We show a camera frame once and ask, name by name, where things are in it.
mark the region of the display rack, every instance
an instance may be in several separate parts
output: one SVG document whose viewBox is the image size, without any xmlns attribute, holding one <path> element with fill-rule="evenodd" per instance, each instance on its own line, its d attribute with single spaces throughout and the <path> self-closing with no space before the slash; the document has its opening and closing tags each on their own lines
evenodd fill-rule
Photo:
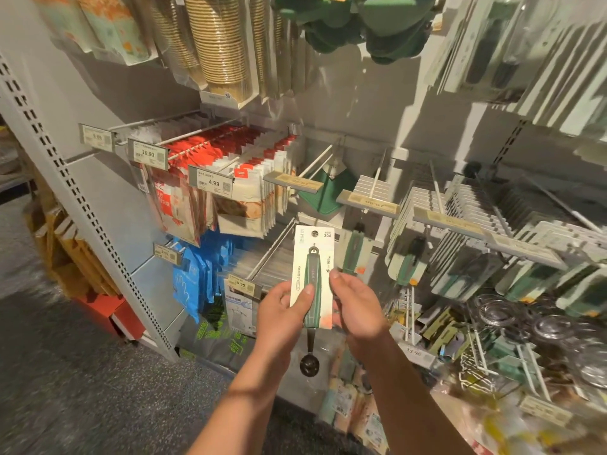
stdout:
<svg viewBox="0 0 607 455">
<path fill-rule="evenodd" d="M 607 185 L 601 167 L 516 115 L 427 90 L 424 75 L 460 1 L 447 0 L 443 32 L 418 58 L 386 67 L 363 46 L 341 48 L 318 57 L 317 79 L 295 98 L 256 99 L 242 113 L 209 111 L 246 113 L 250 124 L 287 127 L 319 147 L 340 139 L 344 162 L 357 176 L 373 176 L 388 147 L 383 166 L 394 202 L 404 161 L 428 160 L 456 172 L 471 161 L 498 166 L 506 178 L 522 168 L 547 188 L 575 186 L 605 201 L 596 188 Z M 186 112 L 199 108 L 199 93 L 159 67 L 123 67 L 58 50 L 30 0 L 5 0 L 0 20 L 0 113 L 144 324 L 142 341 L 176 360 L 186 313 L 172 298 L 170 264 L 153 256 L 153 243 L 168 237 L 133 181 L 125 150 L 91 150 L 80 142 L 78 123 L 111 127 Z M 375 246 L 383 245 L 389 222 L 382 222 Z"/>
</svg>

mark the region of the forearm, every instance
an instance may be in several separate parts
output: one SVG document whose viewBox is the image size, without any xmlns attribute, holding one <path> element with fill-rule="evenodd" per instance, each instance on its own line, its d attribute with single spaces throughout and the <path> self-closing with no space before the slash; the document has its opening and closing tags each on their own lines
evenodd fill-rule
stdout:
<svg viewBox="0 0 607 455">
<path fill-rule="evenodd" d="M 253 351 L 234 377 L 190 455 L 249 455 L 262 450 L 282 373 Z"/>
<path fill-rule="evenodd" d="M 472 453 L 387 331 L 365 348 L 363 362 L 392 453 Z"/>
</svg>

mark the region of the green utensil handle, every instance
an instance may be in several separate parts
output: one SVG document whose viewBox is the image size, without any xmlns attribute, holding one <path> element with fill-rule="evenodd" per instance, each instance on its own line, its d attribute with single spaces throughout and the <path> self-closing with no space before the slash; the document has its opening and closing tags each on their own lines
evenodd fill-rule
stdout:
<svg viewBox="0 0 607 455">
<path fill-rule="evenodd" d="M 321 323 L 321 255 L 318 247 L 312 246 L 305 263 L 304 287 L 314 285 L 314 300 L 303 322 L 307 328 L 317 329 Z"/>
</svg>

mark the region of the stack of paper cups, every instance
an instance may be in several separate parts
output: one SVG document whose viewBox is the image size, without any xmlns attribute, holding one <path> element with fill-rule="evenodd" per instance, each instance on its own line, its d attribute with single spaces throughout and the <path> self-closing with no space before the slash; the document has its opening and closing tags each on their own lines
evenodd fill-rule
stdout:
<svg viewBox="0 0 607 455">
<path fill-rule="evenodd" d="M 246 100 L 251 95 L 251 76 L 239 0 L 185 1 L 209 91 Z"/>
<path fill-rule="evenodd" d="M 191 33 L 183 25 L 186 23 L 187 18 L 185 16 L 181 18 L 182 26 L 180 28 L 178 7 L 175 0 L 154 0 L 151 6 L 154 22 L 169 47 L 169 53 L 176 58 L 178 65 L 199 86 L 204 86 L 206 83 L 205 76 L 198 57 L 196 57 Z"/>
<path fill-rule="evenodd" d="M 259 80 L 259 95 L 265 97 L 266 70 L 268 67 L 267 26 L 269 3 L 266 0 L 251 0 L 251 24 L 253 26 L 253 46 L 257 63 L 257 78 Z"/>
</svg>

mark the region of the right hand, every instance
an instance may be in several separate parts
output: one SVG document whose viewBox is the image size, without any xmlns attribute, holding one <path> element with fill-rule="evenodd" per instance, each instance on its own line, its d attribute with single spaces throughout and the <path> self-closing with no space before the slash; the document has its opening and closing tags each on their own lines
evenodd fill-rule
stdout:
<svg viewBox="0 0 607 455">
<path fill-rule="evenodd" d="M 388 322 L 383 316 L 375 292 L 356 276 L 333 269 L 329 282 L 338 300 L 333 300 L 333 324 L 348 334 L 348 345 L 354 356 L 364 361 L 372 344 L 388 333 Z"/>
</svg>

